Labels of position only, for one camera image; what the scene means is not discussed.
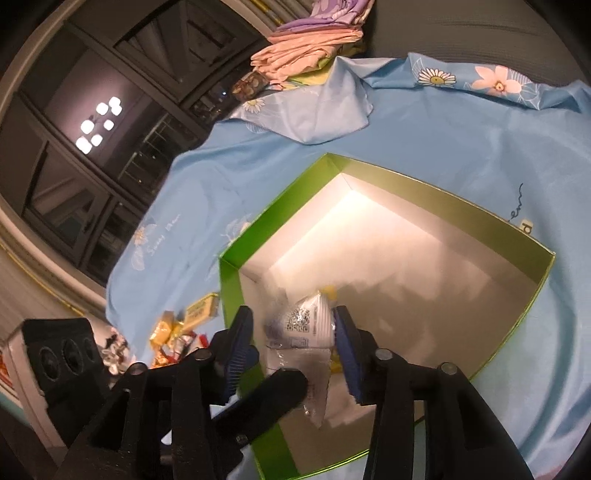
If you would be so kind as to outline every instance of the bed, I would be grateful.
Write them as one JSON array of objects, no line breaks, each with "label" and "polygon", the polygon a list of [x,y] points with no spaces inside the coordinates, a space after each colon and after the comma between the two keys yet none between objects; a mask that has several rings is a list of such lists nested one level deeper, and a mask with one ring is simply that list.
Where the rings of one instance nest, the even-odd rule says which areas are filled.
[{"label": "bed", "polygon": [[[175,160],[111,274],[108,319],[149,362],[158,315],[217,291],[217,256],[325,152],[427,181],[515,225],[528,220],[557,254],[525,321],[474,379],[542,477],[591,421],[590,131],[591,89],[580,81],[549,87],[499,65],[418,54],[339,57],[326,84],[244,104]],[[200,332],[221,328],[219,316]],[[322,475],[360,478],[364,464]],[[247,461],[233,475],[256,470]]]}]

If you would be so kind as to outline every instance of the folded clothes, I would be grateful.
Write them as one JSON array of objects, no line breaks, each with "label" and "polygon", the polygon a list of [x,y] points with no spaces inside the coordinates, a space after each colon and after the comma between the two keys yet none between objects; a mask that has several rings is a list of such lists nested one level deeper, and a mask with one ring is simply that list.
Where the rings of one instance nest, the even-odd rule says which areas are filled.
[{"label": "folded clothes", "polygon": [[280,25],[277,31],[301,32],[306,28],[317,28],[334,23],[359,25],[369,14],[373,4],[374,0],[316,0],[308,18],[299,18]]},{"label": "folded clothes", "polygon": [[341,45],[363,37],[358,28],[339,28],[292,34],[270,39],[272,45],[251,57],[254,70],[271,83],[283,82],[292,75],[317,70],[322,59],[334,57]]}]

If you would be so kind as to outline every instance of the screw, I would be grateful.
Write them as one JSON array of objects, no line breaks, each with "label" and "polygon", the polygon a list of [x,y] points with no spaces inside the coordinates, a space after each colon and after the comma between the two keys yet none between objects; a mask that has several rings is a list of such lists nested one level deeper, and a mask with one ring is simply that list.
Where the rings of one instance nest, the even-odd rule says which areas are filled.
[{"label": "screw", "polygon": [[207,348],[198,348],[192,353],[195,360],[207,360],[211,358],[212,353]]},{"label": "screw", "polygon": [[236,435],[236,442],[238,445],[244,446],[248,443],[248,438],[243,433]]},{"label": "screw", "polygon": [[447,375],[455,375],[457,374],[457,367],[450,362],[445,362],[441,365],[441,371]]},{"label": "screw", "polygon": [[375,356],[378,358],[378,360],[390,360],[394,354],[387,348],[378,348],[375,351]]}]

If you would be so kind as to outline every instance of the green box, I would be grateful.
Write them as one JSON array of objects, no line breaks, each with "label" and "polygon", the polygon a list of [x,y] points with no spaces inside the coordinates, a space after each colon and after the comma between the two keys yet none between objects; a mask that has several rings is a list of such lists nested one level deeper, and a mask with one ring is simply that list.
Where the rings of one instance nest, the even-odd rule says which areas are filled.
[{"label": "green box", "polygon": [[[331,284],[381,347],[427,366],[451,361],[473,377],[524,318],[553,261],[553,252],[473,203],[325,154],[221,255],[221,297],[226,323],[240,305],[253,309],[263,363],[272,292],[297,301]],[[241,391],[263,371],[247,372]],[[290,413],[253,444],[261,476],[301,478],[364,455],[372,415],[317,429]]]}]

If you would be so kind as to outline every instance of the ceiling light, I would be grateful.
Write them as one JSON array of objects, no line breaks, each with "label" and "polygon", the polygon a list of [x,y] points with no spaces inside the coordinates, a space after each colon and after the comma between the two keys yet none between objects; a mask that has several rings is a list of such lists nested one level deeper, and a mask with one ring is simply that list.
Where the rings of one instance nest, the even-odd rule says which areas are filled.
[{"label": "ceiling light", "polygon": [[78,147],[79,150],[82,151],[82,153],[84,153],[85,155],[91,151],[92,149],[92,145],[90,144],[90,142],[85,139],[84,137],[80,137],[78,140],[76,140],[76,146]]},{"label": "ceiling light", "polygon": [[90,139],[90,143],[92,143],[95,147],[98,147],[102,141],[103,141],[103,137],[101,137],[99,134],[94,135]]},{"label": "ceiling light", "polygon": [[96,111],[99,112],[101,115],[104,115],[109,111],[109,105],[101,102],[96,106]]},{"label": "ceiling light", "polygon": [[95,123],[92,120],[84,120],[80,126],[80,130],[82,130],[86,135],[92,132],[92,129],[95,127]]}]

